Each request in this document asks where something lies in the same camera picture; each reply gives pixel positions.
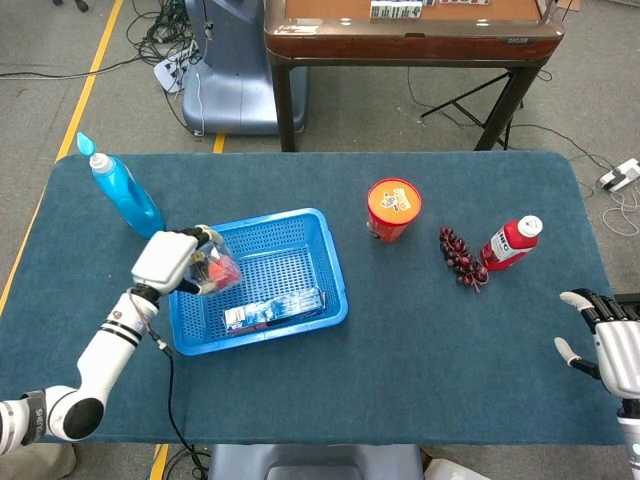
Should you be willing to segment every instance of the yellow floor line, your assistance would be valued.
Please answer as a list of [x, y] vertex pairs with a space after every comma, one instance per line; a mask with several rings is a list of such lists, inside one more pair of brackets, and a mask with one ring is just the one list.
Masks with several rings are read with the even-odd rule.
[[155, 451], [153, 452], [153, 458], [155, 458], [155, 461], [153, 462], [153, 467], [151, 468], [151, 476], [149, 477], [149, 480], [162, 480], [168, 455], [169, 444], [164, 443], [162, 445], [156, 445]]
[[[118, 18], [118, 13], [120, 12], [120, 7], [122, 6], [123, 1], [124, 0], [115, 0], [115, 3], [113, 4], [111, 14], [109, 15], [109, 19], [107, 20], [107, 25], [105, 26], [104, 33], [102, 34], [102, 39], [100, 40], [100, 44], [98, 45], [98, 50], [96, 51], [96, 55], [93, 58], [93, 63], [91, 64], [90, 71], [98, 70], [100, 68], [100, 64], [102, 63], [102, 59], [104, 58], [104, 53], [107, 49], [107, 45], [109, 44], [109, 39], [111, 38], [111, 33], [113, 32], [113, 26], [116, 23], [116, 19]], [[78, 103], [76, 104], [76, 109], [74, 110], [73, 115], [71, 116], [71, 121], [69, 122], [69, 126], [67, 127], [67, 133], [62, 140], [60, 150], [58, 150], [58, 155], [56, 156], [55, 160], [56, 162], [69, 153], [71, 142], [73, 141], [73, 136], [76, 133], [76, 129], [78, 128], [78, 124], [80, 123], [80, 119], [82, 118], [82, 113], [84, 112], [84, 108], [86, 107], [87, 101], [89, 100], [89, 95], [91, 94], [91, 89], [93, 88], [95, 78], [95, 75], [87, 77], [87, 80], [84, 83], [84, 88], [82, 89], [82, 93], [80, 94], [80, 98], [78, 99]], [[16, 255], [16, 259], [13, 262], [11, 271], [9, 272], [9, 278], [7, 279], [7, 283], [2, 290], [2, 295], [0, 295], [0, 315], [2, 315], [2, 312], [4, 311], [4, 307], [7, 303], [7, 298], [9, 298], [9, 290], [11, 289], [11, 284], [13, 283], [16, 270], [18, 270], [18, 265], [20, 264], [20, 259], [22, 258], [24, 247], [27, 244], [27, 239], [29, 238], [29, 234], [31, 233], [33, 221], [36, 219], [36, 215], [40, 210], [41, 202], [42, 195], [40, 195], [40, 200], [38, 200], [36, 210], [35, 212], [33, 212], [33, 216], [31, 217], [31, 221], [29, 222], [29, 227], [27, 227], [27, 231], [25, 232], [24, 238], [22, 239], [22, 244], [20, 245], [20, 249], [18, 250], [18, 255]]]
[[224, 133], [216, 135], [216, 141], [213, 144], [213, 153], [222, 153], [224, 151]]

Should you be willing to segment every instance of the blue plastic bottle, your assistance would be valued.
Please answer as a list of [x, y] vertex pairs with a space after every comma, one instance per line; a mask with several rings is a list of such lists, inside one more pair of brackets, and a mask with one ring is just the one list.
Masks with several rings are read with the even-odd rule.
[[97, 153], [95, 143], [82, 132], [78, 132], [77, 144], [80, 153], [89, 157], [96, 182], [131, 228], [146, 238], [166, 230], [162, 213], [122, 161]]

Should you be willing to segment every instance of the table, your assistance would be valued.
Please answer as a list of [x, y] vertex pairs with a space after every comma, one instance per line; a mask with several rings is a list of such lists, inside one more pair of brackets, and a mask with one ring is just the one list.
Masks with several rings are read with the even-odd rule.
[[[169, 228], [302, 207], [324, 212], [350, 311], [336, 327], [176, 359], [175, 417], [190, 442], [615, 444], [617, 403], [567, 368], [567, 338], [594, 358], [558, 292], [609, 285], [569, 163], [545, 152], [119, 155]], [[423, 193], [394, 244], [366, 227], [366, 193], [387, 176]], [[450, 225], [477, 251], [506, 220], [537, 214], [540, 245], [480, 294], [438, 248]], [[86, 160], [54, 167], [0, 319], [0, 399], [78, 385], [75, 363], [131, 285], [145, 245]], [[170, 339], [166, 300], [154, 328]], [[169, 442], [168, 363], [144, 340], [91, 437]]]
[[369, 0], [266, 0], [265, 44], [283, 151], [295, 151], [289, 71], [301, 65], [506, 68], [476, 150], [490, 150], [564, 35], [536, 0], [440, 4], [419, 20], [369, 18]]

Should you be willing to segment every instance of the white bottle cap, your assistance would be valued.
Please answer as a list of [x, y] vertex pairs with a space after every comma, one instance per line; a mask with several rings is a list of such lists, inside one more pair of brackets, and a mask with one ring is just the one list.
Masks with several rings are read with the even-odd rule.
[[533, 238], [540, 235], [542, 231], [542, 220], [535, 215], [527, 215], [522, 217], [518, 222], [518, 232], [527, 238]]
[[89, 165], [96, 173], [107, 173], [113, 168], [113, 160], [104, 153], [94, 153], [89, 159]]

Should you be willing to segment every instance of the blue basket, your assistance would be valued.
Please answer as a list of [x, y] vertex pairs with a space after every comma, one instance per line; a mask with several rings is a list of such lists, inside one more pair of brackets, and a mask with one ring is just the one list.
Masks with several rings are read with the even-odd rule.
[[[313, 208], [266, 215], [213, 227], [225, 239], [243, 282], [219, 294], [175, 292], [169, 316], [176, 349], [201, 355], [336, 325], [347, 316], [347, 297], [331, 232]], [[259, 332], [227, 335], [223, 312], [311, 287], [326, 293], [321, 314]]]

